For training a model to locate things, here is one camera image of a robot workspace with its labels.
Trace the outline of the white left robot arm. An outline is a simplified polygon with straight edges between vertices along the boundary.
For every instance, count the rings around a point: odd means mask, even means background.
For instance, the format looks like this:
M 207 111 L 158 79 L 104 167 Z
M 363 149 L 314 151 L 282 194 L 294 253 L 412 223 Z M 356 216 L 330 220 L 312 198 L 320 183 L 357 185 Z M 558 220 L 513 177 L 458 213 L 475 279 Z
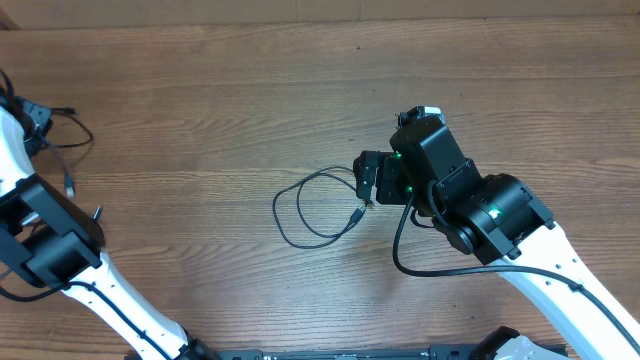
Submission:
M 105 251 L 96 216 L 37 175 L 26 144 L 37 134 L 23 102 L 1 98 L 1 260 L 45 298 L 61 292 L 117 332 L 141 359 L 215 359 L 217 353 L 155 309 Z

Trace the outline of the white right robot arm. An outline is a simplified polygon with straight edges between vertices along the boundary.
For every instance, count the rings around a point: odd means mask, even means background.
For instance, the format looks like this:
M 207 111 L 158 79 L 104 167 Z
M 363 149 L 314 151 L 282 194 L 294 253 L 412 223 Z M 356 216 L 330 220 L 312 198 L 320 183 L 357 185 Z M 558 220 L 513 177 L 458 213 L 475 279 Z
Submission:
M 583 359 L 636 359 L 639 323 L 594 276 L 552 211 L 516 177 L 483 176 L 466 157 L 437 107 L 397 116 L 388 152 L 364 151 L 353 162 L 356 195 L 403 206 L 402 218 L 428 217 L 450 246 L 477 267 L 414 270 L 419 278 L 495 273 L 518 289 Z

